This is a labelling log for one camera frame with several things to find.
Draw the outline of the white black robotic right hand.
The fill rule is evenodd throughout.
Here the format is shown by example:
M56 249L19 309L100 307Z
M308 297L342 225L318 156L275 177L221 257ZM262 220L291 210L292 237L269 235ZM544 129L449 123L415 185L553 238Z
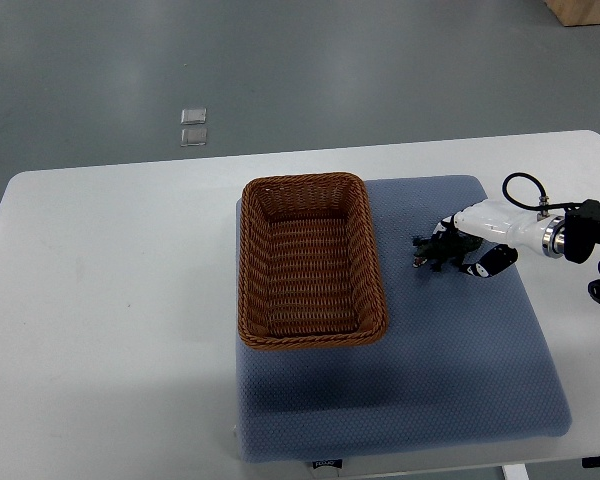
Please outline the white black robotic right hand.
M442 219L430 239L450 247L462 240L493 244L478 261L466 263L460 254L451 258L458 269L481 278L493 277L512 266L518 259L519 247L525 247L549 258L564 255L565 218L546 209L524 210L498 200L484 200Z

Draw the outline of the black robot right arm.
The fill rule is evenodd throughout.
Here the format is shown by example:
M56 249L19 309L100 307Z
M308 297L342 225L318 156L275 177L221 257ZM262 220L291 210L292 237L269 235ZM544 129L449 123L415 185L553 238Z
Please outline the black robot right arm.
M600 245L600 201L588 199L566 213L563 255L567 261L582 264L596 245ZM588 293L600 305L600 279L588 284Z

